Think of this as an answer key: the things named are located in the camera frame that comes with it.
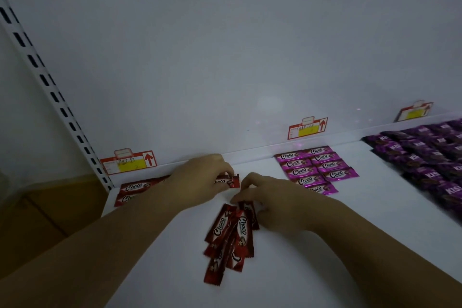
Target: pile of candy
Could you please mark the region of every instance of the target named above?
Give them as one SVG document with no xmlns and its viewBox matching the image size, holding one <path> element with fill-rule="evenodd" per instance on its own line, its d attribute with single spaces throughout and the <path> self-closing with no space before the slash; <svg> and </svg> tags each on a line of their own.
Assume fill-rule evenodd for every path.
<svg viewBox="0 0 462 308">
<path fill-rule="evenodd" d="M 119 206 L 124 205 L 126 202 L 130 201 L 135 196 L 145 192 L 147 189 L 149 189 L 153 185 L 164 181 L 168 177 L 170 177 L 170 175 L 164 175 L 163 177 L 139 180 L 133 183 L 125 183 L 125 184 L 120 185 L 119 193 L 115 199 L 116 203 L 114 204 L 114 207 L 119 207 Z M 219 175 L 215 179 L 215 183 L 228 183 L 228 185 L 231 188 L 240 187 L 239 174 L 235 174 L 232 177 L 230 177 L 227 174 Z"/>
<path fill-rule="evenodd" d="M 462 119 L 365 136 L 372 151 L 462 217 Z"/>
<path fill-rule="evenodd" d="M 225 267 L 242 271 L 245 258 L 254 256 L 253 230 L 260 229 L 253 202 L 239 202 L 238 206 L 224 204 L 205 241 L 205 256 L 210 262 L 204 282 L 220 286 Z"/>
<path fill-rule="evenodd" d="M 328 146 L 286 152 L 274 157 L 291 181 L 324 195 L 338 192 L 331 182 L 359 177 Z"/>
</svg>

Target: red arrow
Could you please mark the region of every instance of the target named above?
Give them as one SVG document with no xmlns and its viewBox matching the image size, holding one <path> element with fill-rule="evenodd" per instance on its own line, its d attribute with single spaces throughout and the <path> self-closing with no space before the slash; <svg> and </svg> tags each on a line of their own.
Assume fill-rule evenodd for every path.
<svg viewBox="0 0 462 308">
<path fill-rule="evenodd" d="M 145 160 L 148 160 L 150 166 L 153 165 L 153 163 L 151 162 L 151 160 L 153 160 L 153 159 L 154 158 L 150 154 L 146 154 Z"/>
</svg>

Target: left hand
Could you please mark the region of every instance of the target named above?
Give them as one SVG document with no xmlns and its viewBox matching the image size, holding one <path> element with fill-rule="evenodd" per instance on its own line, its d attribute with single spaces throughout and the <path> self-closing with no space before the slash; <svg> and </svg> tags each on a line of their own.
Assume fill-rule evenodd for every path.
<svg viewBox="0 0 462 308">
<path fill-rule="evenodd" d="M 181 209 L 200 205 L 211 200 L 216 194 L 228 190 L 227 183 L 215 183 L 223 172 L 234 175 L 234 170 L 220 154 L 209 154 L 190 159 L 173 171 L 163 183 L 168 194 L 174 197 Z"/>
</svg>

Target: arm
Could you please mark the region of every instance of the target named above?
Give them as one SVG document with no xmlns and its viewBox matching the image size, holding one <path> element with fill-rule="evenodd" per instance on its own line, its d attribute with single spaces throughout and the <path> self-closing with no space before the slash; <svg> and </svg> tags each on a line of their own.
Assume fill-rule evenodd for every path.
<svg viewBox="0 0 462 308">
<path fill-rule="evenodd" d="M 231 201 L 242 200 L 267 206 L 257 216 L 266 228 L 318 234 L 373 307 L 460 306 L 462 284 L 338 200 L 256 173 L 243 180 L 242 191 Z"/>
<path fill-rule="evenodd" d="M 228 189 L 234 173 L 219 154 L 180 166 L 128 204 L 0 280 L 4 307 L 104 307 L 167 224 L 182 210 Z"/>
</svg>

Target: white back panel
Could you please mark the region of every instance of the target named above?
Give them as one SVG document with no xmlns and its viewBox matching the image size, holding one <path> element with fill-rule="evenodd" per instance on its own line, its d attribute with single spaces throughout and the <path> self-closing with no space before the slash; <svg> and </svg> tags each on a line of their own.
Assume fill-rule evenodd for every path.
<svg viewBox="0 0 462 308">
<path fill-rule="evenodd" d="M 462 110 L 461 0 L 9 0 L 100 158 L 159 165 Z"/>
</svg>

